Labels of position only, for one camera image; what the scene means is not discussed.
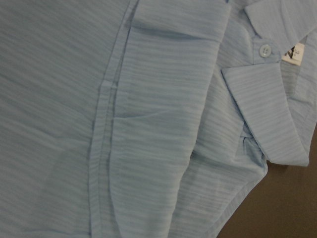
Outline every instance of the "white button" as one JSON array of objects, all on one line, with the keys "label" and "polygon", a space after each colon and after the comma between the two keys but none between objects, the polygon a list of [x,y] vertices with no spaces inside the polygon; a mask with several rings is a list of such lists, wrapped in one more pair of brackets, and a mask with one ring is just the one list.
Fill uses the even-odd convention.
[{"label": "white button", "polygon": [[271,46],[269,46],[268,44],[262,45],[260,47],[260,56],[263,58],[267,58],[271,55],[272,53],[272,49]]}]

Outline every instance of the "clothing tag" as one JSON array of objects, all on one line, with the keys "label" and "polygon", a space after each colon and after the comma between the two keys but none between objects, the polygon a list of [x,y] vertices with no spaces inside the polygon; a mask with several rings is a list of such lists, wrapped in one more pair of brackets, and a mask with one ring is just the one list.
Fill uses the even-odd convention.
[{"label": "clothing tag", "polygon": [[282,56],[282,60],[300,66],[304,55],[305,45],[297,43],[291,50]]}]

